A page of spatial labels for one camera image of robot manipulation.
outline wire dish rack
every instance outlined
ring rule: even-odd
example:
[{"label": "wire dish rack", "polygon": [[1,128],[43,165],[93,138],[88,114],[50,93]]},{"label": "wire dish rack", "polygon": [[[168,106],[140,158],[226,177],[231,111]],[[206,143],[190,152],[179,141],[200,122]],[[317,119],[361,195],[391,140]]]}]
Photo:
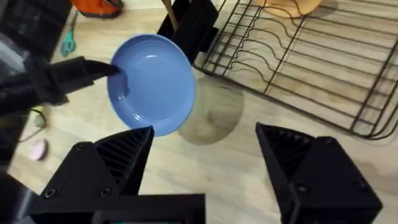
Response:
[{"label": "wire dish rack", "polygon": [[398,2],[323,0],[297,19],[266,5],[222,2],[223,28],[194,67],[359,137],[390,136],[398,125]]}]

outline scissors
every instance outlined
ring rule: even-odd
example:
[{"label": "scissors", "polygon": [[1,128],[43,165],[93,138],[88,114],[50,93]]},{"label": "scissors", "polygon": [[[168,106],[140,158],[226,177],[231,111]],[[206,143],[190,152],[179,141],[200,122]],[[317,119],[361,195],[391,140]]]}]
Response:
[{"label": "scissors", "polygon": [[76,43],[73,40],[73,30],[76,26],[78,11],[76,11],[75,16],[73,17],[72,23],[70,24],[70,30],[65,37],[65,40],[62,42],[61,54],[66,57],[68,54],[72,53],[76,49]]}]

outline pink object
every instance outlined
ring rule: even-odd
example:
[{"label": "pink object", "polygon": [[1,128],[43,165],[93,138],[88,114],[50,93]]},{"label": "pink object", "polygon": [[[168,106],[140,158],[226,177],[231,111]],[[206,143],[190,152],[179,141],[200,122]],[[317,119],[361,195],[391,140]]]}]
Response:
[{"label": "pink object", "polygon": [[47,141],[45,139],[38,139],[29,151],[29,158],[33,161],[42,160],[47,154]]}]

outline wooden table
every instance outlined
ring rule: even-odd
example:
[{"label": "wooden table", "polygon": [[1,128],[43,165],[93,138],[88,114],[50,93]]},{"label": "wooden table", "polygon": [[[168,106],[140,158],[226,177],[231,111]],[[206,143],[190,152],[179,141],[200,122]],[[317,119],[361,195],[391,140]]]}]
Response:
[{"label": "wooden table", "polygon": [[[159,0],[125,1],[117,19],[79,15],[76,51],[70,56],[109,62],[134,34],[154,33],[166,11]],[[63,60],[57,49],[54,62]],[[279,209],[254,132],[256,122],[288,127],[314,136],[333,136],[373,186],[384,208],[376,223],[398,222],[398,141],[365,141],[258,98],[195,71],[197,99],[192,114],[176,132],[155,138],[140,194],[206,193],[208,223],[280,223]],[[68,104],[48,108],[49,126],[19,144],[9,173],[41,193],[71,147],[95,141],[127,127],[116,116],[106,79],[68,95]],[[34,131],[31,116],[22,137]],[[34,162],[27,151],[46,138],[46,160]]]}]

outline tan bowl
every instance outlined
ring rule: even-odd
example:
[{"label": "tan bowl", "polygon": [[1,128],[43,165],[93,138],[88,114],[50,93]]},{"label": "tan bowl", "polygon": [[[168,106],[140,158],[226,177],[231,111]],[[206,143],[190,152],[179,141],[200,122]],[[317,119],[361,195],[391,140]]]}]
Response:
[{"label": "tan bowl", "polygon": [[266,1],[265,10],[280,17],[300,17],[316,9],[322,0],[254,0],[258,6],[263,6]]}]

